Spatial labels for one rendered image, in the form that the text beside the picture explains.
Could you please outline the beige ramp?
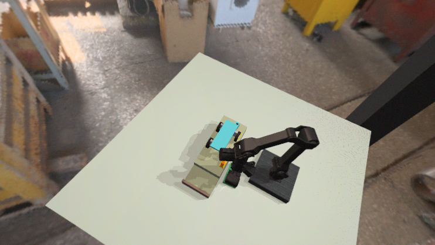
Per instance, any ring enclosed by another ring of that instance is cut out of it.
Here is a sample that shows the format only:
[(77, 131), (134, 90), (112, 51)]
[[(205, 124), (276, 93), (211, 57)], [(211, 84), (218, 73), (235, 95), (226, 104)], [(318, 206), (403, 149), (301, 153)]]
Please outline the beige ramp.
[[(236, 131), (240, 131), (241, 135), (236, 142), (241, 140), (246, 129), (247, 126), (240, 123)], [(236, 143), (234, 138), (234, 136), (231, 137), (226, 146), (227, 148), (234, 147), (234, 143)], [(229, 161), (227, 161), (226, 165), (228, 162)], [(209, 198), (226, 167), (225, 165), (224, 168), (221, 168), (219, 166), (220, 163), (219, 151), (213, 149), (212, 147), (206, 148), (204, 146), (196, 158), (192, 169), (189, 171), (186, 178), (183, 178), (182, 183), (204, 197)]]

